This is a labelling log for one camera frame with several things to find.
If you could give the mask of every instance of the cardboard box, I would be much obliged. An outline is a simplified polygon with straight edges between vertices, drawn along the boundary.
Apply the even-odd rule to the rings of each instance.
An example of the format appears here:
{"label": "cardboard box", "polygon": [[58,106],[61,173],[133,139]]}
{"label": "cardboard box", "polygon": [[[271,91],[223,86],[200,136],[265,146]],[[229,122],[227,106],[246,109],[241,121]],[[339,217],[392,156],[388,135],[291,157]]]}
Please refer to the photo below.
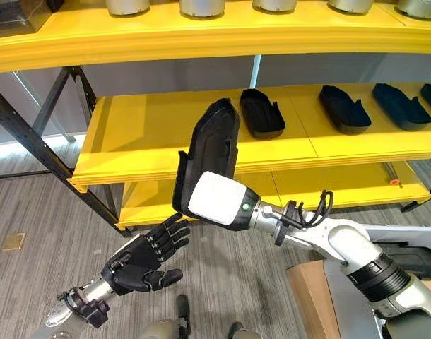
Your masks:
{"label": "cardboard box", "polygon": [[[286,271],[308,339],[341,339],[324,261],[303,263]],[[431,281],[423,281],[431,290]]]}

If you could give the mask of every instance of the black cable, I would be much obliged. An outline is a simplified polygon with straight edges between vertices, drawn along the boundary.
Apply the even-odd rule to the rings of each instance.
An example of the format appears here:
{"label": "black cable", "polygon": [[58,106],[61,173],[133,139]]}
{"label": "black cable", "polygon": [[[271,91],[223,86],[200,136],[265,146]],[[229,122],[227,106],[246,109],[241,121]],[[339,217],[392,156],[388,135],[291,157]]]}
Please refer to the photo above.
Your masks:
{"label": "black cable", "polygon": [[[329,205],[326,205],[326,199],[327,196],[329,196]],[[299,204],[299,207],[297,208],[297,213],[299,215],[299,221],[297,221],[297,224],[299,225],[300,230],[303,228],[312,228],[316,227],[317,225],[320,225],[321,222],[324,221],[325,218],[330,214],[331,209],[333,207],[333,192],[332,191],[326,191],[325,189],[321,193],[321,200],[319,201],[319,205],[317,206],[316,211],[314,212],[313,218],[310,221],[306,221],[303,216],[303,202]],[[295,220],[293,220],[293,223],[290,223],[290,225],[296,227]]]}

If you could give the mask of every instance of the black shoe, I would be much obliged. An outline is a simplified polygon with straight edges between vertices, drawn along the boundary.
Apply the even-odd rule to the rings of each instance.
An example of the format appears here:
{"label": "black shoe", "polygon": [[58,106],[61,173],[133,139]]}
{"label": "black shoe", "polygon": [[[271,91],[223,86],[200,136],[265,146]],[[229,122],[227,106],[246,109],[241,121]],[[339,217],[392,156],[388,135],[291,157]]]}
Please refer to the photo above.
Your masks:
{"label": "black shoe", "polygon": [[244,328],[240,322],[235,322],[230,327],[230,332],[228,333],[228,339],[232,339],[235,336],[235,333],[238,332],[241,328]]}
{"label": "black shoe", "polygon": [[179,327],[179,339],[187,339],[191,333],[190,328],[190,306],[186,295],[178,295],[175,300],[177,317],[182,319],[186,326]]}

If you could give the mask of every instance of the silver metal arm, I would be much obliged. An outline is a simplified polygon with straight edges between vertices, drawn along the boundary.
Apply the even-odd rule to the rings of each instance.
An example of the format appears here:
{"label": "silver metal arm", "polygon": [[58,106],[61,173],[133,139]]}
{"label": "silver metal arm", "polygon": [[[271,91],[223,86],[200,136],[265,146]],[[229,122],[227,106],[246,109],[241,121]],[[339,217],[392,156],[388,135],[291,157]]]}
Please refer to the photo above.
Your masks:
{"label": "silver metal arm", "polygon": [[[81,289],[87,302],[92,300],[107,302],[115,295],[109,284],[102,278],[92,280]],[[79,337],[88,324],[83,317],[73,313],[67,307],[66,302],[72,307],[75,307],[76,304],[72,298],[66,298],[66,301],[65,299],[59,300],[47,315],[43,326],[33,333],[30,339],[76,339]]]}
{"label": "silver metal arm", "polygon": [[[290,204],[281,208],[259,201],[249,225],[251,228],[266,232],[277,239],[283,228],[282,216],[293,215],[293,211],[289,211],[289,207]],[[314,213],[305,211],[303,215],[308,221],[313,218]],[[311,228],[300,230],[296,227],[289,227],[284,237],[284,242],[287,244],[303,249],[313,249],[326,258],[340,261],[341,272],[347,275],[354,285],[368,297],[371,307],[382,318],[392,319],[413,310],[421,310],[431,318],[431,291],[414,275],[407,275],[400,268],[391,267],[391,259],[383,254],[379,246],[370,241],[366,230],[357,222],[326,218],[319,225]],[[389,285],[402,287],[394,292]],[[418,321],[409,316],[406,318],[413,319],[409,321],[414,324],[427,323],[424,316],[415,315],[414,317],[416,316]],[[403,335],[403,331],[399,330],[397,323],[399,322],[393,322],[392,331]]]}

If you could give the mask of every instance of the silver cylinder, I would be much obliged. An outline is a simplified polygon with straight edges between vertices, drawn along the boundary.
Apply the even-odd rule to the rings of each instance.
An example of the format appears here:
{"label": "silver cylinder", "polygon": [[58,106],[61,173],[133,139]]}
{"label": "silver cylinder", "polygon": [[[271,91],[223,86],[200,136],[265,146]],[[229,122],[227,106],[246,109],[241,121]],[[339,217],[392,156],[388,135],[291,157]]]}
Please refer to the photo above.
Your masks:
{"label": "silver cylinder", "polygon": [[431,19],[431,0],[399,0],[396,7],[408,16]]}
{"label": "silver cylinder", "polygon": [[105,0],[105,4],[113,16],[128,16],[150,8],[150,0]]}
{"label": "silver cylinder", "polygon": [[179,0],[179,10],[185,16],[195,18],[221,16],[225,10],[225,0]]}
{"label": "silver cylinder", "polygon": [[329,0],[329,5],[348,13],[368,13],[374,0]]}
{"label": "silver cylinder", "polygon": [[93,281],[89,285],[84,287],[83,294],[89,302],[92,300],[109,300],[115,293],[110,285],[102,278]]}
{"label": "silver cylinder", "polygon": [[294,11],[297,0],[253,0],[253,7],[268,12]]}

